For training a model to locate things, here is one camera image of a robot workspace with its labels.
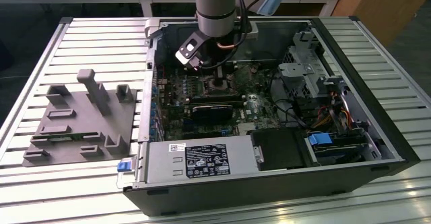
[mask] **warning label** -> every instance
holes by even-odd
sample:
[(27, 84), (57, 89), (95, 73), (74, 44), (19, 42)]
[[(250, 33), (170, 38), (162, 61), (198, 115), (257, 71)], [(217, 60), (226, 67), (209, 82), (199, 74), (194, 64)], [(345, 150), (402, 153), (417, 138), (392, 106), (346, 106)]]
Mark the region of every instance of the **warning label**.
[(226, 144), (186, 148), (186, 175), (201, 178), (230, 175), (230, 160)]

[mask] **metal work surface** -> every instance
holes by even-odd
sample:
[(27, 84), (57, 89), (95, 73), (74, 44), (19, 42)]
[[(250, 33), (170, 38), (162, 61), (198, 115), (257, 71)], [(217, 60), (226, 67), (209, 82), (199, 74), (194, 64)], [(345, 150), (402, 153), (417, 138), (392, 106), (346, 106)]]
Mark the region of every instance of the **metal work surface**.
[[(146, 18), (74, 19), (61, 24), (0, 131), (0, 222), (86, 223), (388, 223), (431, 216), (430, 98), (361, 22), (323, 19), (341, 48), (422, 162), (351, 193), (170, 217), (147, 217), (117, 186), (117, 164), (101, 161), (26, 168), (25, 150), (49, 105), (49, 85), (83, 91), (75, 73), (93, 68), (107, 89), (138, 89), (131, 154), (138, 152), (147, 51)], [(338, 68), (327, 61), (334, 72)]]

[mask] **white sticker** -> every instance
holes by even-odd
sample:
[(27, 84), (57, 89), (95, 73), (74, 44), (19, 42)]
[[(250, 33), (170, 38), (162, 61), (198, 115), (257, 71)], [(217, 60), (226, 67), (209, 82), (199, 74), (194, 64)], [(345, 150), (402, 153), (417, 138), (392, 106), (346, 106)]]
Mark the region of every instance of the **white sticker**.
[(170, 152), (181, 152), (186, 149), (186, 143), (170, 144)]

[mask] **blue latch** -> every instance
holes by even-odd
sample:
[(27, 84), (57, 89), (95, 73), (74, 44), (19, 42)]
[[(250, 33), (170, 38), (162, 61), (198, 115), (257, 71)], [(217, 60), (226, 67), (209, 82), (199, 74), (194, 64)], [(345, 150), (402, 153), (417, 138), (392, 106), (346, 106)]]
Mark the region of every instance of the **blue latch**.
[(309, 137), (311, 145), (333, 144), (333, 139), (329, 133), (315, 133)]
[(126, 161), (121, 162), (119, 165), (117, 166), (117, 171), (118, 172), (129, 172), (133, 171), (133, 161)]

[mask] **3d printed holder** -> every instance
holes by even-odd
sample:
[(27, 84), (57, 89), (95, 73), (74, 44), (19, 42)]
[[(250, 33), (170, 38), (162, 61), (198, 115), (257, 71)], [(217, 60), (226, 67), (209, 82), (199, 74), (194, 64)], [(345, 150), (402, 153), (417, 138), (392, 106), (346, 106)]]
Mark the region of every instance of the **3d printed holder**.
[(95, 71), (83, 69), (78, 81), (87, 92), (53, 85), (50, 105), (42, 118), (23, 166), (122, 159), (129, 156), (137, 90), (118, 85), (106, 90)]

